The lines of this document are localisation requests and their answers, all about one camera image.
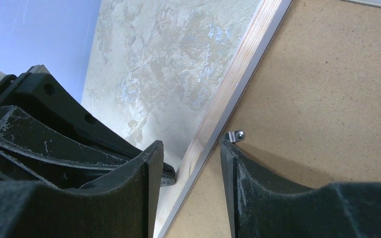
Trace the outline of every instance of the brown fiberboard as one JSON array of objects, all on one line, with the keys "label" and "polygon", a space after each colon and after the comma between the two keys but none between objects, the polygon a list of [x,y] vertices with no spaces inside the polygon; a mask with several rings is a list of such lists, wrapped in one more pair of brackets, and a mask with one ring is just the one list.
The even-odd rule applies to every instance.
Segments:
[{"label": "brown fiberboard", "polygon": [[[294,1],[226,130],[301,184],[381,181],[381,9]],[[167,237],[230,237],[218,146]]]}]

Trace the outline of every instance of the wooden strip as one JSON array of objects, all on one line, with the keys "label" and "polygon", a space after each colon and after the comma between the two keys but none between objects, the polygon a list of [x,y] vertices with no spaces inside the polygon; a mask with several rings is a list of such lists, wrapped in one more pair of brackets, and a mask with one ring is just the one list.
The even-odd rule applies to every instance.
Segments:
[{"label": "wooden strip", "polygon": [[154,237],[167,233],[292,0],[262,0],[178,169],[176,184],[160,202]]}]

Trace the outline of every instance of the black plastic bracket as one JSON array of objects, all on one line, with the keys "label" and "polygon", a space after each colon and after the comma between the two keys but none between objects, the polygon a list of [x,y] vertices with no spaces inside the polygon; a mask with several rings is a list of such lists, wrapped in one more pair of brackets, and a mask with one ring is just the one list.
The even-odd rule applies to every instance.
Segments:
[{"label": "black plastic bracket", "polygon": [[[42,180],[78,188],[142,151],[107,128],[48,73],[0,82],[0,180]],[[163,165],[161,186],[176,182]]]},{"label": "black plastic bracket", "polygon": [[0,181],[0,237],[152,238],[163,144],[84,184],[60,190],[40,181]]},{"label": "black plastic bracket", "polygon": [[251,160],[227,135],[220,144],[232,237],[381,237],[381,182],[312,189]]}]

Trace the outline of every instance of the marbled plaster surface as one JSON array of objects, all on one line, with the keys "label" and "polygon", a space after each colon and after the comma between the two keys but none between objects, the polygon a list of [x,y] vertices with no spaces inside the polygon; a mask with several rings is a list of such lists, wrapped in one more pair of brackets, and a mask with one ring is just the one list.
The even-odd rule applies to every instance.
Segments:
[{"label": "marbled plaster surface", "polygon": [[259,0],[102,0],[83,106],[175,169]]}]

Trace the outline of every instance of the wooden board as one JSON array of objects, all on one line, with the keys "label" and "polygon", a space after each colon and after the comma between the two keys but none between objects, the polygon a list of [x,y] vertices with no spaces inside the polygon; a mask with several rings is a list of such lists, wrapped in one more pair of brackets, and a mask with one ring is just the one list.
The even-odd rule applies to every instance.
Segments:
[{"label": "wooden board", "polygon": [[154,237],[164,237],[204,165],[220,131],[281,23],[291,0],[263,0],[180,165],[176,184],[159,202]]},{"label": "wooden board", "polygon": [[[381,181],[381,9],[294,1],[226,130],[295,182]],[[167,237],[230,237],[218,147]]]}]

